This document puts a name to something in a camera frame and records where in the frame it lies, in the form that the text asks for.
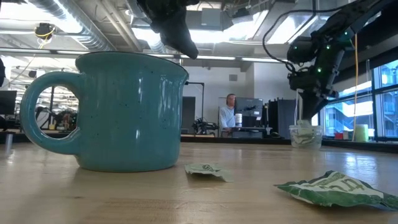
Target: tea bag wrapper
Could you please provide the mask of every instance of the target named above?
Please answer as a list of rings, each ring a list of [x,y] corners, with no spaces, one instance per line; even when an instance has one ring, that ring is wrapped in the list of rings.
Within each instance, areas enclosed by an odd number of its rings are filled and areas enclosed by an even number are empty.
[[[219,177],[225,182],[233,182],[233,178],[229,171],[222,169],[218,164],[187,164],[185,165],[185,172],[188,174],[205,174]]]
[[[296,199],[324,207],[371,205],[398,210],[398,197],[373,189],[363,181],[333,170],[310,181],[302,180],[275,186]]]

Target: clear plastic cup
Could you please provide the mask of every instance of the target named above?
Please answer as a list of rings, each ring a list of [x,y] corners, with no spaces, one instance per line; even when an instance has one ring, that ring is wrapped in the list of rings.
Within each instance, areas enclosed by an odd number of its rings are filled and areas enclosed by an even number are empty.
[[[290,139],[296,148],[320,149],[322,146],[322,127],[290,125]]]

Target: speckled ceramic mug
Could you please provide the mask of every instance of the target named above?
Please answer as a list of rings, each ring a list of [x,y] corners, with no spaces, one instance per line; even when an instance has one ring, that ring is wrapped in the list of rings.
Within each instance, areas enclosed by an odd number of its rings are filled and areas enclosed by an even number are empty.
[[[52,152],[75,155],[82,168],[107,172],[165,169],[180,151],[182,89],[188,73],[144,54],[97,52],[76,60],[80,74],[50,72],[36,79],[21,102],[26,136]],[[79,99],[77,128],[63,139],[37,126],[35,106],[50,86]]]

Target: man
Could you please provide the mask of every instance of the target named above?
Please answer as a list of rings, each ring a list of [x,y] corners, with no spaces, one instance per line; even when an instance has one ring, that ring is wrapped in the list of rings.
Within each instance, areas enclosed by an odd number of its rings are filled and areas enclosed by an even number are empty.
[[[226,97],[226,106],[220,109],[220,124],[223,131],[230,132],[235,127],[235,94],[228,94]]]

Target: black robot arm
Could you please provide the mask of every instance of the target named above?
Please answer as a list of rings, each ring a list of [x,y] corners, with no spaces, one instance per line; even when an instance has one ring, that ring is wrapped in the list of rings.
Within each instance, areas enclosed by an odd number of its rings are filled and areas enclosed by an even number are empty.
[[[150,28],[160,34],[161,41],[175,50],[196,59],[199,51],[191,39],[185,16],[187,6],[199,0],[137,0],[138,5],[152,21]]]
[[[295,64],[311,62],[312,66],[291,71],[290,88],[300,89],[303,119],[311,119],[328,104],[328,97],[338,97],[332,84],[338,75],[344,53],[354,50],[351,39],[367,21],[396,0],[357,0],[332,15],[311,37],[299,37],[290,46],[287,60]]]

